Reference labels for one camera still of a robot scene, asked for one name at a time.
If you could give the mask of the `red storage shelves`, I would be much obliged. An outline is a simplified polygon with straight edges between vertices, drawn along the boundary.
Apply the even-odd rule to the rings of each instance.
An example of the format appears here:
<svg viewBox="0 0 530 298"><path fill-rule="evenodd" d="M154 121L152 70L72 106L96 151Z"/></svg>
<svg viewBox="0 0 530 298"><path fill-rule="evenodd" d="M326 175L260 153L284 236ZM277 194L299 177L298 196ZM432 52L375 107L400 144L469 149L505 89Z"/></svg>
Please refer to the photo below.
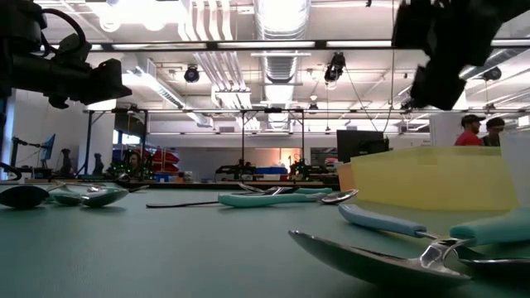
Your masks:
<svg viewBox="0 0 530 298"><path fill-rule="evenodd" d="M154 173L170 174L180 171L178 167L180 159L175 150L160 147L148 147L143 155L151 163Z"/></svg>

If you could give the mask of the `yellow plastic bin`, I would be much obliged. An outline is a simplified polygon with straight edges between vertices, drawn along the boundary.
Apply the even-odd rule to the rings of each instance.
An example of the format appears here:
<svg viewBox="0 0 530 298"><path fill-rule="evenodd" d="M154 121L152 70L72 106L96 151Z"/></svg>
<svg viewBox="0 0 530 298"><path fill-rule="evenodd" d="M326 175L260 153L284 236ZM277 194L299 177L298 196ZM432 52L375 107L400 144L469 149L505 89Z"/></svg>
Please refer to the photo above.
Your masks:
<svg viewBox="0 0 530 298"><path fill-rule="evenodd" d="M519 206L498 147L412 147L353 157L358 199L430 211Z"/></svg>

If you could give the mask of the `black aluminium table frame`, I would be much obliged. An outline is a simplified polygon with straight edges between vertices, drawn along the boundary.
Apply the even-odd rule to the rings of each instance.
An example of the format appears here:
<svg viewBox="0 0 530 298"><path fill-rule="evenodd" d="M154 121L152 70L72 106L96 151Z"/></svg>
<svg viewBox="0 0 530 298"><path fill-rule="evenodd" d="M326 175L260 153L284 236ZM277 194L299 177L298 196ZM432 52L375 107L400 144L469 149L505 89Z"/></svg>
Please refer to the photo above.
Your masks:
<svg viewBox="0 0 530 298"><path fill-rule="evenodd" d="M0 185L53 185L58 183L58 180L21 180L21 181L1 181ZM210 183L175 183L175 182L155 182L155 181L111 181L111 180L65 180L65 183L74 183L81 185L120 185L124 188L136 188L142 185L148 185L150 189L186 189L186 190L238 190L239 183L237 181L220 181ZM245 181L245 185L250 185L262 190L274 186L300 186L301 188L331 188L332 190L339 190L339 184L322 184L319 181Z"/></svg>

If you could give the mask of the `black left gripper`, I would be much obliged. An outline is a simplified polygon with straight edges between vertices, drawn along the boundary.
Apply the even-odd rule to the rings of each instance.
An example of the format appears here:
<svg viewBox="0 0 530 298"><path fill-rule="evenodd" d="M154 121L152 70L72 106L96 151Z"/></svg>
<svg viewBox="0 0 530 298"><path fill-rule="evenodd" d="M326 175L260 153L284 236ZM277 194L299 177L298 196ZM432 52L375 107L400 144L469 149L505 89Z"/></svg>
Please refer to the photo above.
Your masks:
<svg viewBox="0 0 530 298"><path fill-rule="evenodd" d="M106 60L92 69L82 87L80 102L85 105L133 94L132 90L123 84L122 65L116 59Z"/></svg>

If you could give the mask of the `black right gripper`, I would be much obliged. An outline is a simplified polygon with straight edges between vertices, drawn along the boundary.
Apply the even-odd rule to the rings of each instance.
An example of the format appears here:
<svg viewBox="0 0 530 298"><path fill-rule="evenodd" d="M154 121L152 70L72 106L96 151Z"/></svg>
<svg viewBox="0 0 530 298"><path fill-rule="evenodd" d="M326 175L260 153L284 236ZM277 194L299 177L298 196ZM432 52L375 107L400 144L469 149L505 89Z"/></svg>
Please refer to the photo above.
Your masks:
<svg viewBox="0 0 530 298"><path fill-rule="evenodd" d="M436 0L431 58L441 65L417 67L411 107L452 110L466 85L454 67L484 65L501 25L498 0Z"/></svg>

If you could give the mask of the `blue background monitor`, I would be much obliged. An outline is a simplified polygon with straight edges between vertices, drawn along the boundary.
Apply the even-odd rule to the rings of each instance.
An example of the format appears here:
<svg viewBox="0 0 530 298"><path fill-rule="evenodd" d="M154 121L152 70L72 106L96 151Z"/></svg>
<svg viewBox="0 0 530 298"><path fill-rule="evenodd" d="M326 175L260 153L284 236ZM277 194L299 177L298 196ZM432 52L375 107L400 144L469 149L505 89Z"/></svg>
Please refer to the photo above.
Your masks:
<svg viewBox="0 0 530 298"><path fill-rule="evenodd" d="M48 137L42 144L41 144L41 153L40 153L40 161L46 163L48 160L51 159L51 155L53 152L53 146L55 144L55 134Z"/></svg>

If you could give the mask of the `green lit background robot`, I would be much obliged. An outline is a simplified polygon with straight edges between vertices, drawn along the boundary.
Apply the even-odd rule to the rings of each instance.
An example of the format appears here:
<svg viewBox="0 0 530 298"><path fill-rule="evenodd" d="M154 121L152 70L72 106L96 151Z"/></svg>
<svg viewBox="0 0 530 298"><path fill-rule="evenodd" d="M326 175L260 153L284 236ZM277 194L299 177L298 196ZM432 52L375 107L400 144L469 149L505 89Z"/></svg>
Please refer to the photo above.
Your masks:
<svg viewBox="0 0 530 298"><path fill-rule="evenodd" d="M131 172L127 162L112 163L105 171L105 175L114 180L154 180L152 168L141 163L137 171Z"/></svg>

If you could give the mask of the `black background monitor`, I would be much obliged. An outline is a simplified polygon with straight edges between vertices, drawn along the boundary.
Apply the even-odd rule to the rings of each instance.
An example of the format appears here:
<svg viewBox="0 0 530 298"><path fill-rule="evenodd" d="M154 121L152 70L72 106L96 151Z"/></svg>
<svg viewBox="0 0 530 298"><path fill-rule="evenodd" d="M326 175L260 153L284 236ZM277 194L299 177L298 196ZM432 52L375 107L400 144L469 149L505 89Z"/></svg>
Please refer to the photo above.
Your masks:
<svg viewBox="0 0 530 298"><path fill-rule="evenodd" d="M350 162L352 157L390 150L389 139L382 132L338 130L336 132L338 159Z"/></svg>

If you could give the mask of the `black background workstation frame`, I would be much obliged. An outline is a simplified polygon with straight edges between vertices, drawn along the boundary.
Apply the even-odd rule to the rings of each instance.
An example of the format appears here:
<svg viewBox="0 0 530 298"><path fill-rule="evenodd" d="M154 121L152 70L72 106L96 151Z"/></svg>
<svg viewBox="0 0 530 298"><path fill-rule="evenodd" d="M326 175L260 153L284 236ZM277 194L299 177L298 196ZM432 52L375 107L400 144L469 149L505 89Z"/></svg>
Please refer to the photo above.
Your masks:
<svg viewBox="0 0 530 298"><path fill-rule="evenodd" d="M377 132L385 137L427 135L434 116L466 114L492 117L530 116L530 108L470 109L85 109L101 114L141 114L141 133L154 147L334 147L338 131Z"/></svg>

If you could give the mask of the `green table mat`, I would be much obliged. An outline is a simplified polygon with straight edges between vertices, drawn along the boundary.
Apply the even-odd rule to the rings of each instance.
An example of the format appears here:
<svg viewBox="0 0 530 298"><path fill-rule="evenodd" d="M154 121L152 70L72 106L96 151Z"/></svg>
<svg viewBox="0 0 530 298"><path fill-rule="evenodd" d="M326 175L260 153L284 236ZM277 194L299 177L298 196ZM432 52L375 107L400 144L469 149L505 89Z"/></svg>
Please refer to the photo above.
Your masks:
<svg viewBox="0 0 530 298"><path fill-rule="evenodd" d="M426 247L351 225L329 205L146 208L216 198L144 190L102 209L0 207L0 298L393 298L402 290L326 266L288 232L399 257Z"/></svg>

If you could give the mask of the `orange plastic bin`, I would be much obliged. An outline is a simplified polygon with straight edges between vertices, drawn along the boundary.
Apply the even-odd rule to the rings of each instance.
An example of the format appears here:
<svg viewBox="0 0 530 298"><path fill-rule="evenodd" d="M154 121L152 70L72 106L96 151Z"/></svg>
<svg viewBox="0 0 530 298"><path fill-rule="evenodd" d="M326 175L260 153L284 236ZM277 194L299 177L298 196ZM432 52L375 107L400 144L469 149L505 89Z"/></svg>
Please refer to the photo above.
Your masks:
<svg viewBox="0 0 530 298"><path fill-rule="evenodd" d="M339 164L336 169L340 190L344 192L346 190L355 189L354 172L352 170L351 164L349 162L342 163Z"/></svg>

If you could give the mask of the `silver ventilation duct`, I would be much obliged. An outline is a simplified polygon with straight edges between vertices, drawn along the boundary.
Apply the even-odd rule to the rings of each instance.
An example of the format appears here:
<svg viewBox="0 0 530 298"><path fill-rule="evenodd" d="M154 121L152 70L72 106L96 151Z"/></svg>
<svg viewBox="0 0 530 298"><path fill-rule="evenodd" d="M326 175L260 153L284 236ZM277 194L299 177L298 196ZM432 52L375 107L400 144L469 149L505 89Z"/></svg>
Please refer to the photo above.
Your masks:
<svg viewBox="0 0 530 298"><path fill-rule="evenodd" d="M253 0L259 40L299 41L306 37L311 0ZM269 108L292 102L300 58L293 50L268 51L261 59L265 99Z"/></svg>

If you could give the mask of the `black metal spoon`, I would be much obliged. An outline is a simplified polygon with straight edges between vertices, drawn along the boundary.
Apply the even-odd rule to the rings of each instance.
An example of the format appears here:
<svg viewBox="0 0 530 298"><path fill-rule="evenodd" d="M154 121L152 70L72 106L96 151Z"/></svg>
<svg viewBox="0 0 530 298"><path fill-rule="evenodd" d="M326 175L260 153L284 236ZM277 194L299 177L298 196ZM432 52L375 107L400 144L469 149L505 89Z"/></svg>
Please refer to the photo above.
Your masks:
<svg viewBox="0 0 530 298"><path fill-rule="evenodd" d="M81 194L72 192L51 193L51 198L55 202L67 206L77 206L84 202L84 197Z"/></svg>
<svg viewBox="0 0 530 298"><path fill-rule="evenodd" d="M123 199L128 194L129 192L123 189L103 188L81 195L81 203L90 208L101 208Z"/></svg>
<svg viewBox="0 0 530 298"><path fill-rule="evenodd" d="M193 202L193 203L179 203L179 204L146 204L146 208L148 209L173 209L173 208L184 208L184 207L193 207L193 206L201 206L201 205L207 205L207 204L218 204L219 201L205 201L205 202Z"/></svg>

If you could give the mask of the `clear plastic bin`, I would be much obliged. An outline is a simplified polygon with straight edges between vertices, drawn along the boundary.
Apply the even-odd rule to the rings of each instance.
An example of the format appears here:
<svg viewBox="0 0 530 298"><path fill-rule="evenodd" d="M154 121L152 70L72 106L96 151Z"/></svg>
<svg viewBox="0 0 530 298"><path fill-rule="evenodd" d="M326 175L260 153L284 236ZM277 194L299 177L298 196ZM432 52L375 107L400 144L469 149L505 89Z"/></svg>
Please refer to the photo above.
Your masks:
<svg viewBox="0 0 530 298"><path fill-rule="evenodd" d="M517 200L530 207L530 129L501 132L500 145Z"/></svg>

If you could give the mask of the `black overhead light bar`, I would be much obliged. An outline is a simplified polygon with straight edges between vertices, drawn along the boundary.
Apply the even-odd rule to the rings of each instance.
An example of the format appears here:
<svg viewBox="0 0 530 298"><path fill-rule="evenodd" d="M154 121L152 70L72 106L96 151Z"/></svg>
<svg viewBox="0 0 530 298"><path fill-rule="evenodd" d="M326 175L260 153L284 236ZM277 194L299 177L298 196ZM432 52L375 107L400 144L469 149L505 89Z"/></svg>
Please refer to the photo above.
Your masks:
<svg viewBox="0 0 530 298"><path fill-rule="evenodd" d="M390 40L301 40L301 41L172 41L144 43L100 43L94 52L181 52L239 50L391 50Z"/></svg>

